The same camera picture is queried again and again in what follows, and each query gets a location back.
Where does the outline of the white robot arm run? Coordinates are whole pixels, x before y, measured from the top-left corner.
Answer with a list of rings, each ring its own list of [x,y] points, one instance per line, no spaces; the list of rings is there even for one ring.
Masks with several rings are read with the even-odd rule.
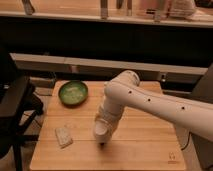
[[[104,99],[95,118],[94,137],[107,143],[126,106],[148,112],[213,141],[213,104],[158,94],[139,87],[138,75],[126,70],[106,83]]]

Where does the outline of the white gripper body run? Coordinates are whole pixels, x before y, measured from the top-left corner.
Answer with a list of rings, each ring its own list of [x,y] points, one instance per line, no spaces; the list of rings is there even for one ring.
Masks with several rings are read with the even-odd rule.
[[[120,118],[121,118],[120,115],[114,115],[100,108],[99,113],[95,117],[95,122],[101,121],[106,123],[110,127],[111,134],[112,134],[117,129]]]

